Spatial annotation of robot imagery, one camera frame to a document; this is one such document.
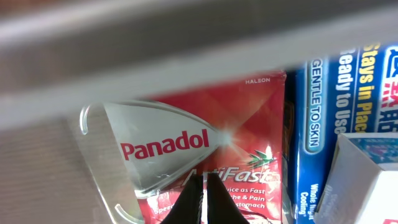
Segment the blue Kool Fever box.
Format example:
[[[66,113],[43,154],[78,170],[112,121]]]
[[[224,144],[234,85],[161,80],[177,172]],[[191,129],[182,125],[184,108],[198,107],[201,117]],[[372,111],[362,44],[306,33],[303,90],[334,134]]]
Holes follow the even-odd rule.
[[[292,218],[313,223],[338,135],[397,131],[397,44],[345,50],[290,72],[284,125]]]

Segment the white Panadol box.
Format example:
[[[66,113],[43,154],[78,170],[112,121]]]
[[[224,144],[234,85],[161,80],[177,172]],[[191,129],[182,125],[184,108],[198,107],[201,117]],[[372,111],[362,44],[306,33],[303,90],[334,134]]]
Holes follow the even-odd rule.
[[[397,224],[397,133],[338,136],[318,224]]]

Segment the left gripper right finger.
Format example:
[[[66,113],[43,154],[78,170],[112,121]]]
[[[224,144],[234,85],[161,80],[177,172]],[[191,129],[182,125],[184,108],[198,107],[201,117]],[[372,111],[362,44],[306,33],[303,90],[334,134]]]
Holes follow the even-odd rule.
[[[249,224],[217,174],[207,178],[208,224]]]

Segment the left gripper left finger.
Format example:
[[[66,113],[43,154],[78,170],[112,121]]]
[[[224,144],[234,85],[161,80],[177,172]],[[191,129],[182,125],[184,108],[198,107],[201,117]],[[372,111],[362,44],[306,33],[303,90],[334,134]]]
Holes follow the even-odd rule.
[[[161,224],[200,224],[203,201],[203,177],[190,177],[176,203]]]

